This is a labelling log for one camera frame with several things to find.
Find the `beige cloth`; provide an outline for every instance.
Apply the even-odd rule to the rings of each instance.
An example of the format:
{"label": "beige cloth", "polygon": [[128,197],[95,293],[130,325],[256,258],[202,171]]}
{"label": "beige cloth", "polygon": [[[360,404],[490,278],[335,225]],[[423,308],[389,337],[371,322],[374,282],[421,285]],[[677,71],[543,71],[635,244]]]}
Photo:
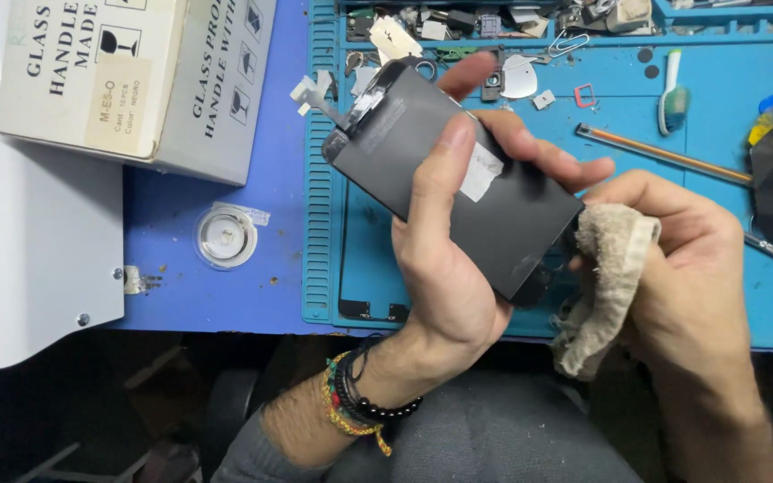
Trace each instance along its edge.
{"label": "beige cloth", "polygon": [[562,332],[551,347],[556,370],[588,381],[622,330],[660,221],[621,204],[596,204],[578,222],[577,247],[597,266],[581,276],[582,295],[571,311],[552,317]]}

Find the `blue mat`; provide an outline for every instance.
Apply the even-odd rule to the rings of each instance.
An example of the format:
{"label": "blue mat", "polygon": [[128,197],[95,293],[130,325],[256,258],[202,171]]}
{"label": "blue mat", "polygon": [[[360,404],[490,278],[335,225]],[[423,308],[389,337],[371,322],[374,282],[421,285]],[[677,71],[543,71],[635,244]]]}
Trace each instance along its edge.
{"label": "blue mat", "polygon": [[[313,20],[335,17],[333,3],[311,0]],[[745,141],[757,117],[757,104],[773,93],[773,7],[671,10],[666,0],[655,4],[655,21],[665,34],[653,37],[593,38],[589,45],[548,65],[536,65],[539,91],[551,89],[556,102],[543,111],[528,99],[509,105],[537,137],[565,148],[581,160],[611,156],[617,172],[647,169],[709,196],[748,226],[751,213],[745,189],[686,172],[645,157],[591,142],[574,135],[581,122],[639,139],[689,156],[743,169]],[[338,80],[340,110],[353,102],[349,94],[354,74],[345,78],[349,50],[367,51],[368,43],[344,39],[344,18],[310,27],[310,72],[331,71]],[[503,44],[507,55],[539,52],[551,44],[553,27],[545,38],[460,41],[423,41],[426,49],[446,46],[480,47]],[[637,60],[642,47],[653,49],[647,64]],[[661,137],[657,102],[663,91],[667,52],[681,48],[679,83],[691,88],[693,102],[683,131]],[[426,56],[432,57],[430,51]],[[649,65],[661,74],[644,75]],[[597,104],[580,108],[574,87],[592,83]],[[478,92],[467,108],[497,107],[481,103]],[[369,195],[330,168],[320,145],[332,128],[322,114],[310,114],[306,135],[306,244],[304,249],[303,318],[335,326],[396,328],[410,307],[389,236],[390,214]],[[517,312],[507,335],[550,338],[549,318],[564,297],[574,292],[567,273],[549,291],[544,303]],[[746,251],[746,298],[753,345],[773,349],[773,258]]]}

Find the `cardboard box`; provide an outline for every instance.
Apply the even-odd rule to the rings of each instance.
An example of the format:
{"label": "cardboard box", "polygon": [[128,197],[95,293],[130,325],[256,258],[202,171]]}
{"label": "cardboard box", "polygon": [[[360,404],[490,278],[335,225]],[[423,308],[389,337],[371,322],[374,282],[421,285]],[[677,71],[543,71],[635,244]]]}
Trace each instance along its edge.
{"label": "cardboard box", "polygon": [[0,132],[246,183],[276,0],[12,0]]}

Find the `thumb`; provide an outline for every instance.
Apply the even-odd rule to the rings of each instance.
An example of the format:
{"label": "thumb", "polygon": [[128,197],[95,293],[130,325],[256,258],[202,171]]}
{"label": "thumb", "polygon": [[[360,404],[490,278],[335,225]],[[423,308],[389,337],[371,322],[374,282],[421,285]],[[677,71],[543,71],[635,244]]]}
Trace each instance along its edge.
{"label": "thumb", "polygon": [[675,284],[675,270],[667,263],[658,244],[652,243],[646,252],[640,287],[650,293],[666,293],[670,284]]}
{"label": "thumb", "polygon": [[476,143],[475,127],[468,115],[453,116],[429,157],[416,168],[407,216],[408,235],[415,242],[440,242],[449,237],[454,197]]}

